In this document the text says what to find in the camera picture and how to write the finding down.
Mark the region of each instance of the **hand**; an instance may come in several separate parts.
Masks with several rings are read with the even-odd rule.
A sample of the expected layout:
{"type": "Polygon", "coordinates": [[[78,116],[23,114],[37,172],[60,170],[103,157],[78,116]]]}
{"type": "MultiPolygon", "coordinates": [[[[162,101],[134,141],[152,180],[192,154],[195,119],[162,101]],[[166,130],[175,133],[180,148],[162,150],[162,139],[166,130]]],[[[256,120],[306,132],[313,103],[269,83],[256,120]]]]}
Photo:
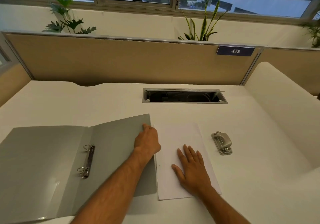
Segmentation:
{"type": "Polygon", "coordinates": [[[180,149],[177,150],[178,157],[182,163],[184,174],[177,165],[172,165],[180,184],[192,195],[201,197],[212,189],[209,175],[206,171],[202,155],[195,152],[191,146],[183,146],[186,157],[180,149]]]}
{"type": "Polygon", "coordinates": [[[158,140],[158,132],[155,128],[143,124],[143,132],[140,132],[134,141],[134,149],[138,150],[148,162],[152,156],[161,150],[158,140]]]}

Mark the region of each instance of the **green plant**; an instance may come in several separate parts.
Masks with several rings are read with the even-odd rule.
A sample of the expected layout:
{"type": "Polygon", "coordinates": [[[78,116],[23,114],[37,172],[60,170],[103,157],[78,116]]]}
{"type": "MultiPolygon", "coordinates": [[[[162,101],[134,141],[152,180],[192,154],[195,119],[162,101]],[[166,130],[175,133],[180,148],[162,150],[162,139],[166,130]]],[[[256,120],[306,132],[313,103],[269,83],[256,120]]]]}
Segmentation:
{"type": "MultiPolygon", "coordinates": [[[[217,15],[217,12],[218,12],[218,8],[219,8],[219,4],[220,4],[220,0],[218,0],[217,2],[217,5],[216,5],[216,8],[214,9],[214,12],[213,12],[213,15],[212,15],[212,18],[211,18],[211,21],[209,23],[209,26],[207,27],[207,6],[208,6],[208,1],[209,0],[206,0],[206,4],[205,4],[205,8],[204,8],[204,19],[203,19],[203,22],[202,22],[202,27],[201,27],[201,34],[200,34],[200,37],[198,37],[198,35],[196,34],[196,25],[193,21],[192,18],[190,18],[190,22],[188,21],[188,18],[186,17],[186,15],[183,13],[184,17],[186,17],[186,21],[188,23],[188,27],[189,27],[189,35],[184,33],[184,35],[186,36],[186,39],[187,40],[198,40],[198,41],[208,41],[209,40],[209,37],[210,35],[214,34],[214,33],[217,33],[217,31],[213,31],[213,28],[214,26],[216,25],[216,23],[218,22],[218,20],[220,20],[220,18],[227,12],[225,11],[222,15],[219,16],[219,18],[216,20],[216,22],[211,26],[211,23],[212,21],[214,20],[214,18],[216,17],[217,15]]],[[[182,36],[178,36],[178,39],[179,40],[184,40],[182,38],[182,36]]]]}
{"type": "Polygon", "coordinates": [[[320,48],[320,11],[317,12],[315,18],[318,20],[300,24],[300,26],[307,28],[312,38],[312,47],[320,48]]]}
{"type": "Polygon", "coordinates": [[[68,9],[69,5],[72,3],[73,0],[57,0],[59,2],[59,4],[54,4],[54,3],[50,3],[50,7],[51,7],[51,11],[52,13],[58,13],[60,15],[62,15],[63,21],[60,20],[61,23],[59,23],[58,21],[56,21],[56,23],[54,23],[53,21],[51,21],[50,24],[48,24],[45,30],[43,31],[50,31],[50,32],[62,32],[62,30],[67,27],[69,33],[71,33],[70,28],[73,30],[74,33],[77,34],[89,34],[92,31],[95,31],[97,29],[97,27],[92,27],[92,28],[88,28],[88,29],[82,29],[79,32],[76,32],[76,27],[79,24],[83,24],[83,18],[79,19],[79,20],[75,20],[75,19],[71,19],[70,15],[69,15],[69,11],[70,9],[68,9]]]}

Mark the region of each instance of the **forearm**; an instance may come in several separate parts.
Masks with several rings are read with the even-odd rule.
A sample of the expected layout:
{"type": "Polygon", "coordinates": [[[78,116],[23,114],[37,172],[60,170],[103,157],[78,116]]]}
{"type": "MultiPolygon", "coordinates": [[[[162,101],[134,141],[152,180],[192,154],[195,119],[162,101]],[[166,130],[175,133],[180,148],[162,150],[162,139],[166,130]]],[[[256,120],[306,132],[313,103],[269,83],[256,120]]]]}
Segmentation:
{"type": "Polygon", "coordinates": [[[232,208],[212,187],[204,191],[200,199],[217,224],[250,224],[241,214],[232,208]]]}
{"type": "Polygon", "coordinates": [[[143,152],[135,148],[131,156],[94,193],[72,224],[122,223],[147,162],[143,152]]]}

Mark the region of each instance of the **paper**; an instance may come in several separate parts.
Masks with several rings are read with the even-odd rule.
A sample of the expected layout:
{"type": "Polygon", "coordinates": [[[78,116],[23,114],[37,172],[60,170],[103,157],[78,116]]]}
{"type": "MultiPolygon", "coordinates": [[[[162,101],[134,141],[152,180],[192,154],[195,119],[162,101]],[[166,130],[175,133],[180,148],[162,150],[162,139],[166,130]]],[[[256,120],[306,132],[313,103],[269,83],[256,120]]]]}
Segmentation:
{"type": "Polygon", "coordinates": [[[158,131],[161,151],[156,154],[157,182],[159,200],[192,197],[179,183],[172,164],[183,167],[177,155],[177,149],[183,151],[183,145],[191,146],[202,154],[205,168],[211,180],[211,185],[221,194],[208,153],[202,141],[200,129],[196,123],[155,125],[158,131]]]}

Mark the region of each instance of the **beige partition panel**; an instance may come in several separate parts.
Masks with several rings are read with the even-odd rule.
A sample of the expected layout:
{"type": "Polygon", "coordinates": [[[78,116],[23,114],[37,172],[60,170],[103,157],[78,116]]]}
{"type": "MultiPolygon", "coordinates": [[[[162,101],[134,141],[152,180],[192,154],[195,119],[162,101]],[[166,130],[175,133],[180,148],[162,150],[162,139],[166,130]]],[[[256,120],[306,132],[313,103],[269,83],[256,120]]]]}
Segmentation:
{"type": "Polygon", "coordinates": [[[252,56],[216,55],[218,45],[8,33],[36,80],[239,85],[252,56]]]}
{"type": "Polygon", "coordinates": [[[21,64],[15,64],[0,74],[0,107],[31,81],[21,64]]]}
{"type": "Polygon", "coordinates": [[[320,49],[266,48],[257,59],[246,81],[261,62],[270,63],[311,94],[319,94],[320,49]]]}

